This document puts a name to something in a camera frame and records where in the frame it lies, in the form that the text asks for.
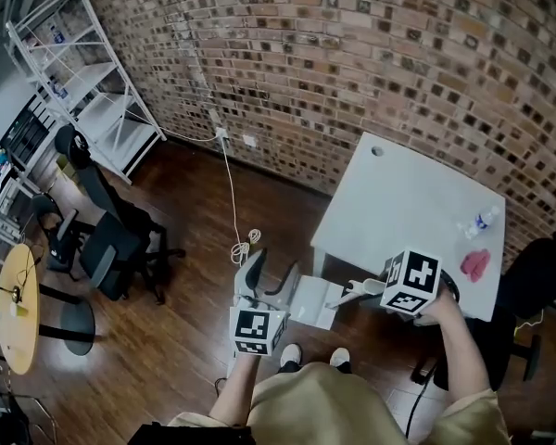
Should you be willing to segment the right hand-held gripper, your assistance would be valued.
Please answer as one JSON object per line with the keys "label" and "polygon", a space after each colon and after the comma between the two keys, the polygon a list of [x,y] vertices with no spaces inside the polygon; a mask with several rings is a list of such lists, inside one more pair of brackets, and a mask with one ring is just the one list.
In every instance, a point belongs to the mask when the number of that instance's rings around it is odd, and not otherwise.
{"label": "right hand-held gripper", "polygon": [[459,301],[459,289],[442,269],[442,259],[436,255],[406,248],[385,263],[385,271],[384,282],[372,278],[363,282],[350,280],[348,293],[338,300],[326,302],[324,307],[336,310],[350,302],[381,298],[380,306],[384,309],[421,316],[436,299],[441,282]]}

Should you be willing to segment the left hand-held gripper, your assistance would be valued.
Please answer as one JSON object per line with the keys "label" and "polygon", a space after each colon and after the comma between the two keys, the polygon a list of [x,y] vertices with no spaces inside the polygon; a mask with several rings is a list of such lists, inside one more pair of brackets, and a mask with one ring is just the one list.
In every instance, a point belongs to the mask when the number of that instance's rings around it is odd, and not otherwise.
{"label": "left hand-held gripper", "polygon": [[259,287],[267,249],[258,250],[235,276],[234,305],[230,308],[230,339],[234,354],[271,356],[285,331],[289,296],[299,278],[298,262],[292,262],[274,290]]}

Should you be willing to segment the person's right hand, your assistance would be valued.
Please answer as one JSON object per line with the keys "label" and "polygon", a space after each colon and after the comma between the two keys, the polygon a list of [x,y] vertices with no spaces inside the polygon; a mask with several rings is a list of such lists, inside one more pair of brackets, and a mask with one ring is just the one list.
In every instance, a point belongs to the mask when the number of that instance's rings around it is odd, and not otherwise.
{"label": "person's right hand", "polygon": [[413,324],[416,326],[445,324],[458,318],[462,318],[461,309],[452,293],[443,286],[440,288],[436,299],[423,310],[420,317],[413,321]]}

